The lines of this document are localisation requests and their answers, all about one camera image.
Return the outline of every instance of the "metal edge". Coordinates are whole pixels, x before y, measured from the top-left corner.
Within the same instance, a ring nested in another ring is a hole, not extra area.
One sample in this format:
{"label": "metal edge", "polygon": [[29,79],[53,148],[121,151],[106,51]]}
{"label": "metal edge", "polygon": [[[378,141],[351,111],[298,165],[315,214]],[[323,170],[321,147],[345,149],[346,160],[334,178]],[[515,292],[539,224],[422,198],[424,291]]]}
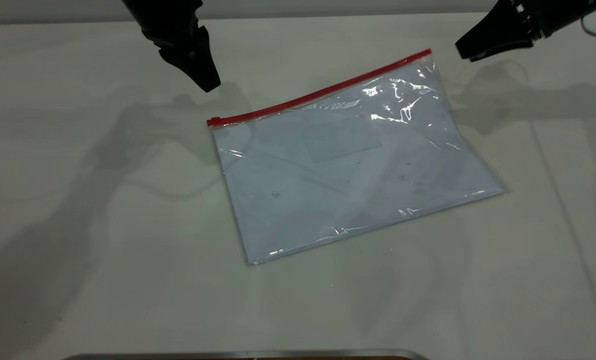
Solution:
{"label": "metal edge", "polygon": [[264,359],[264,358],[324,358],[354,356],[396,356],[410,360],[428,360],[428,358],[410,350],[284,350],[284,351],[234,351],[207,353],[107,353],[81,354],[65,360],[202,360],[202,359]]}

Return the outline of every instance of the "white table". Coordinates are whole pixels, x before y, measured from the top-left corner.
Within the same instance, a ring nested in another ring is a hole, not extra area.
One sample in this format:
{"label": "white table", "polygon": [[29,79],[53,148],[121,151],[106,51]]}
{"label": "white table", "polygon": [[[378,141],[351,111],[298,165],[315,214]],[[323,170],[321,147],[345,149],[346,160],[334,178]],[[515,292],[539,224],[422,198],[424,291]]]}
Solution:
{"label": "white table", "polygon": [[[482,16],[206,21],[209,94],[135,23],[0,26],[0,359],[596,359],[596,39],[470,63],[454,42]],[[246,267],[205,120],[426,48],[510,192]]]}

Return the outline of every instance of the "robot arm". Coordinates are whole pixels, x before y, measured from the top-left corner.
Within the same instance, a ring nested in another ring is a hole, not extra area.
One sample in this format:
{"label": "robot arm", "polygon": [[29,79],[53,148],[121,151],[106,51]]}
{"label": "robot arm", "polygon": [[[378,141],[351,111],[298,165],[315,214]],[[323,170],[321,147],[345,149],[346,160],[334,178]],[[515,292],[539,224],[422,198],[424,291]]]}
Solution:
{"label": "robot arm", "polygon": [[[458,42],[458,52],[472,62],[504,51],[532,48],[538,39],[596,11],[596,0],[498,0],[491,12]],[[586,27],[583,29],[596,36]]]}
{"label": "robot arm", "polygon": [[[161,57],[184,71],[205,92],[221,84],[209,49],[209,33],[198,27],[202,0],[122,0]],[[504,51],[531,48],[570,23],[596,11],[596,0],[498,0],[491,12],[457,43],[463,59],[477,61]],[[593,36],[596,33],[584,30]]]}
{"label": "robot arm", "polygon": [[166,62],[182,70],[205,92],[220,86],[209,49],[209,33],[198,27],[201,0],[122,0],[144,36],[160,48]]}

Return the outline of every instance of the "wrinkled plastic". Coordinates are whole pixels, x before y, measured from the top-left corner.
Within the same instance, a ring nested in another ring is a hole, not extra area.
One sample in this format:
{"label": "wrinkled plastic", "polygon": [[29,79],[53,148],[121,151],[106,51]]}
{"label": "wrinkled plastic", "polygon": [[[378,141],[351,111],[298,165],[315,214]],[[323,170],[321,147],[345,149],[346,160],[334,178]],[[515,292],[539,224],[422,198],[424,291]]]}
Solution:
{"label": "wrinkled plastic", "polygon": [[208,123],[250,264],[503,191],[461,138],[430,50]]}

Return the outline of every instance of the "zipper seal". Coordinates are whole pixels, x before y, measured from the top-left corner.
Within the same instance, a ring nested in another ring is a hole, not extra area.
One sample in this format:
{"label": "zipper seal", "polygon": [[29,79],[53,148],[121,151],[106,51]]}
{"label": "zipper seal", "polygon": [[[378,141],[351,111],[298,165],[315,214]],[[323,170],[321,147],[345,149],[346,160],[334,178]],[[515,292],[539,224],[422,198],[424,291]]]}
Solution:
{"label": "zipper seal", "polygon": [[266,109],[261,109],[261,110],[249,112],[247,114],[242,114],[242,115],[238,115],[238,116],[225,117],[225,118],[220,118],[220,117],[211,118],[211,120],[207,120],[207,126],[209,126],[209,127],[227,126],[227,125],[233,125],[233,124],[238,124],[238,123],[245,123],[247,121],[257,119],[260,117],[269,116],[271,114],[282,113],[289,109],[299,107],[300,105],[304,105],[306,103],[311,103],[312,101],[318,100],[318,99],[323,98],[323,97],[330,95],[332,93],[343,91],[344,89],[347,89],[349,87],[352,87],[352,86],[357,85],[362,82],[366,82],[367,80],[377,78],[378,76],[384,75],[385,73],[389,73],[390,71],[401,68],[407,64],[415,62],[416,60],[420,60],[420,59],[423,59],[424,57],[428,57],[431,54],[432,54],[432,51],[430,48],[428,48],[427,50],[421,51],[415,55],[411,55],[410,57],[405,57],[404,59],[402,59],[400,61],[396,61],[393,64],[388,64],[387,66],[383,66],[383,67],[378,68],[374,71],[369,71],[369,72],[365,73],[364,75],[360,75],[360,76],[354,77],[353,79],[349,79],[349,80],[340,82],[340,84],[332,85],[328,88],[324,88],[324,89],[321,89],[314,93],[310,93],[309,95],[305,95],[305,96],[296,98],[296,100],[291,100],[291,101],[285,102],[284,104],[275,105],[272,107],[268,107]]}

